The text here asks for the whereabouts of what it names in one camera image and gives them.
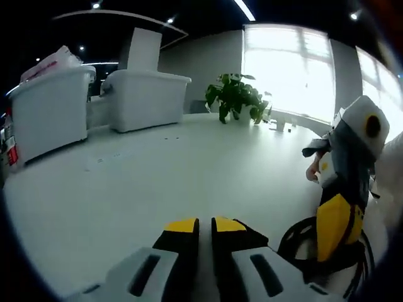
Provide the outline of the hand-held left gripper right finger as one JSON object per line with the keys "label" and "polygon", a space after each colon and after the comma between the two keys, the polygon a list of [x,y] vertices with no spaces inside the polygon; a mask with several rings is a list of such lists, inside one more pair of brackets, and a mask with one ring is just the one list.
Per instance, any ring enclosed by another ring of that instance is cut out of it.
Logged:
{"label": "hand-held left gripper right finger", "polygon": [[213,270],[221,301],[344,301],[268,246],[268,238],[239,220],[213,217]]}

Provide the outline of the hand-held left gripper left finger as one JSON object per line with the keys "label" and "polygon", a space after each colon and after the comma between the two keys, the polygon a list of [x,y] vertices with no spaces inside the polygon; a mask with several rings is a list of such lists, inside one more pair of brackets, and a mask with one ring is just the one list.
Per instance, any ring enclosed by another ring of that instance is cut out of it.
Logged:
{"label": "hand-held left gripper left finger", "polygon": [[65,301],[189,301],[198,264],[199,219],[168,223],[152,247],[112,267],[105,280]]}

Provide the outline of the person's right hand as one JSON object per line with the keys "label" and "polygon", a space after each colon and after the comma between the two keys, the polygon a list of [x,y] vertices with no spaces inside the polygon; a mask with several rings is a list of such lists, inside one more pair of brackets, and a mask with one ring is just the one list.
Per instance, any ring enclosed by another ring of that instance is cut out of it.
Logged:
{"label": "person's right hand", "polygon": [[318,183],[319,179],[318,179],[317,175],[319,173],[320,173],[319,172],[319,163],[314,161],[313,163],[311,163],[309,165],[309,167],[305,171],[305,176],[306,176],[308,181]]}

